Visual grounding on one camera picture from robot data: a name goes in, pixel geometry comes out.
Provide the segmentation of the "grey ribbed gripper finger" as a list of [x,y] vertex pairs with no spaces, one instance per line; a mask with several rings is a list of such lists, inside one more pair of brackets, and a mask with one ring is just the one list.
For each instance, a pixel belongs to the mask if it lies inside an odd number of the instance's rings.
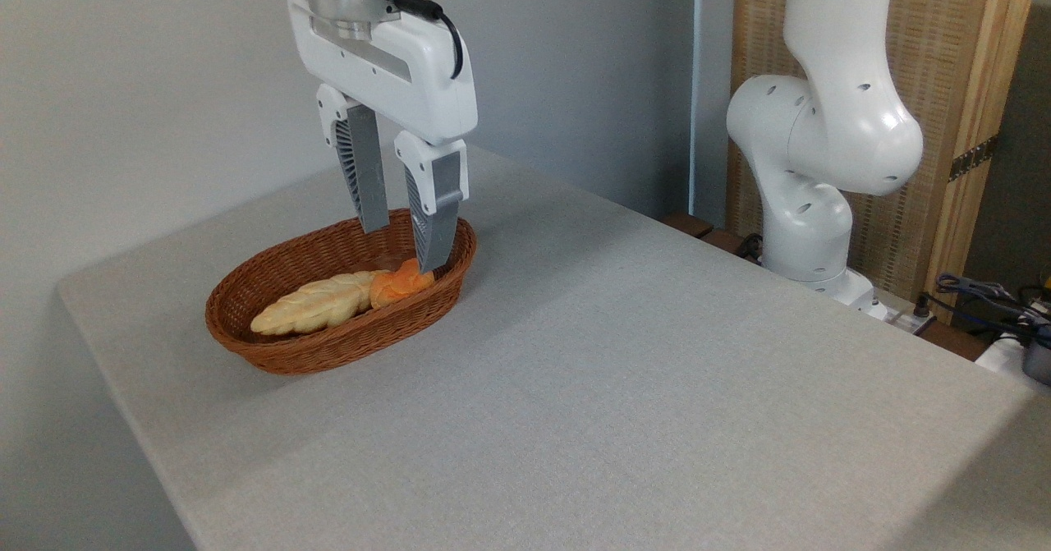
[[459,204],[469,198],[466,143],[435,146],[401,131],[394,148],[405,167],[418,270],[432,273],[450,258]]
[[326,84],[320,85],[316,101],[325,142],[337,155],[360,228],[376,232],[389,225],[376,114]]

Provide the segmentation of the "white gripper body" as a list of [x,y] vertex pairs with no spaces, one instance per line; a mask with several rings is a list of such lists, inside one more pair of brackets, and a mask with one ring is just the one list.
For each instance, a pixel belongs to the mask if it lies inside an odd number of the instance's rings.
[[287,0],[312,76],[432,145],[476,128],[470,58],[432,0]]

